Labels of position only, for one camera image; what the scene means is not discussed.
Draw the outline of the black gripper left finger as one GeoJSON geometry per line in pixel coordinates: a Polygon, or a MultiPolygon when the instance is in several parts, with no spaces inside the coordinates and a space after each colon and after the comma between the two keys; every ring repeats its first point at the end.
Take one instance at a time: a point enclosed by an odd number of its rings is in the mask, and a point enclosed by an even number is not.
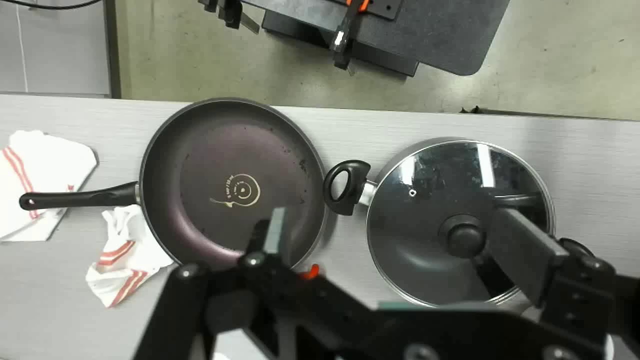
{"type": "Polygon", "coordinates": [[[251,239],[241,260],[243,266],[259,266],[267,257],[276,257],[280,253],[284,220],[286,211],[273,208],[267,220],[259,220],[253,227],[251,239]]]}

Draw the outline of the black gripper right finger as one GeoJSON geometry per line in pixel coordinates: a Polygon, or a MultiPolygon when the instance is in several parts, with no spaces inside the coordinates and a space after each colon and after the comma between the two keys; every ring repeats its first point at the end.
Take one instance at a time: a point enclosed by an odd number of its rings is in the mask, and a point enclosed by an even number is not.
{"type": "Polygon", "coordinates": [[[497,208],[492,214],[487,254],[533,306],[546,302],[554,276],[569,265],[578,266],[579,278],[590,270],[612,272],[612,266],[595,258],[583,244],[552,239],[514,208],[497,208]]]}

